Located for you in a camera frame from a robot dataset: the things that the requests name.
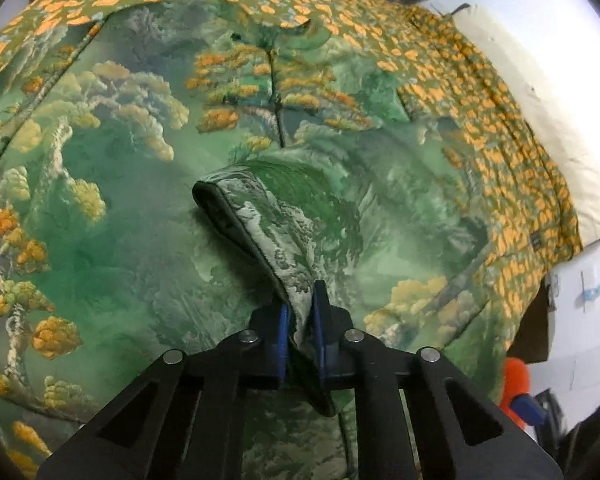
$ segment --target silver rivet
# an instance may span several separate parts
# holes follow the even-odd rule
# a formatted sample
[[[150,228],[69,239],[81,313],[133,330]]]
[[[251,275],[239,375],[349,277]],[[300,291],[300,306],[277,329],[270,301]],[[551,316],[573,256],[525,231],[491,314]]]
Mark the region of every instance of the silver rivet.
[[[258,340],[258,333],[248,328],[238,334],[238,339],[243,343],[255,343]]]
[[[365,333],[362,330],[358,330],[357,328],[349,328],[344,333],[344,339],[351,343],[359,343],[365,338]]]
[[[162,360],[168,365],[176,365],[182,361],[183,354],[180,350],[171,349],[162,354]]]
[[[438,352],[435,348],[427,346],[420,351],[420,357],[422,357],[425,361],[435,363],[438,359],[440,359],[440,352]]]

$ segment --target beige cloth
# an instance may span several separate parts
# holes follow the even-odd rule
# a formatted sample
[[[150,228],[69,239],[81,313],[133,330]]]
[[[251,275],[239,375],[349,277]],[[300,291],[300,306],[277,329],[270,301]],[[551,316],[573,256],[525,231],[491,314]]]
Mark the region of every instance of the beige cloth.
[[[582,245],[600,240],[598,165],[538,62],[483,6],[459,10],[454,22],[491,60],[527,123],[562,171],[578,215]]]

